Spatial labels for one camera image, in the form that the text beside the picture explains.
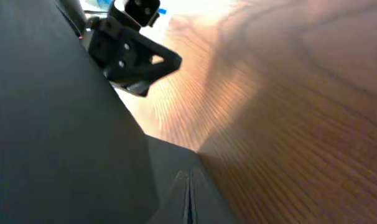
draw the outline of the black mechanical bracket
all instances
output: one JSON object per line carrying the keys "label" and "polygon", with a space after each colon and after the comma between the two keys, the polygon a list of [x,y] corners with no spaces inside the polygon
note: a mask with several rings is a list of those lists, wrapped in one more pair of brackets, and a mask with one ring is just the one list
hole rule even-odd
{"label": "black mechanical bracket", "polygon": [[[113,85],[139,96],[147,96],[155,81],[178,70],[182,63],[177,53],[112,16],[89,19],[81,42]],[[155,55],[163,61],[152,63]]]}

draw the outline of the black plastic part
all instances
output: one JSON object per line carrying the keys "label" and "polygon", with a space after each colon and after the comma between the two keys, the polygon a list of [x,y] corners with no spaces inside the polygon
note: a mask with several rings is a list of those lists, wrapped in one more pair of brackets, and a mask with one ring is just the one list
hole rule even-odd
{"label": "black plastic part", "polygon": [[157,12],[155,16],[152,18],[152,20],[150,21],[149,26],[152,27],[158,18],[159,18],[159,13]]}
{"label": "black plastic part", "polygon": [[[85,33],[83,45],[104,69],[106,78],[121,88],[146,96],[155,81],[180,68],[182,58],[178,54],[122,26],[116,19],[89,22],[88,27],[94,29]],[[164,61],[152,64],[154,55]]]}
{"label": "black plastic part", "polygon": [[158,13],[159,0],[128,0],[125,3],[125,13],[130,15],[140,26],[150,24]]}
{"label": "black plastic part", "polygon": [[138,32],[140,31],[141,26],[137,22],[132,20],[130,16],[118,10],[115,7],[114,2],[111,3],[111,7],[109,8],[108,15],[115,18],[122,26],[130,27]]}
{"label": "black plastic part", "polygon": [[79,0],[56,0],[56,5],[75,33],[81,34],[86,23],[86,16]]}

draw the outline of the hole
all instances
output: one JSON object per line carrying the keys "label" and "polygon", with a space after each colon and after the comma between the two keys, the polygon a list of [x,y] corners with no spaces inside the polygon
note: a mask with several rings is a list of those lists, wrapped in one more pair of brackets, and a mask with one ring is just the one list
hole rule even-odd
{"label": "hole", "polygon": [[153,65],[155,65],[155,64],[157,64],[157,63],[161,63],[161,62],[163,62],[163,61],[164,61],[164,59],[163,59],[162,57],[158,56],[158,55],[154,55],[154,56],[152,56],[152,57],[150,58],[150,62],[151,62]]}

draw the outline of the black panel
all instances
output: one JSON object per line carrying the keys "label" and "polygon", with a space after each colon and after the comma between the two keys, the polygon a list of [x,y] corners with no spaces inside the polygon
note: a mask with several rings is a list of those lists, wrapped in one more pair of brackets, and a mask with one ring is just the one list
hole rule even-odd
{"label": "black panel", "polygon": [[143,223],[147,140],[51,1],[0,0],[0,223]]}
{"label": "black panel", "polygon": [[236,223],[196,153],[152,137],[149,150],[161,201],[149,223]]}

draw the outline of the wood grain surface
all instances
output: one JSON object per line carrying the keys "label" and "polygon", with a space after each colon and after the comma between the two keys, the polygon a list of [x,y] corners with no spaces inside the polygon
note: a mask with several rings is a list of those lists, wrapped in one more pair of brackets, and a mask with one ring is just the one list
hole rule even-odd
{"label": "wood grain surface", "polygon": [[121,93],[145,132],[197,151],[240,223],[377,223],[377,0],[175,13],[181,70]]}

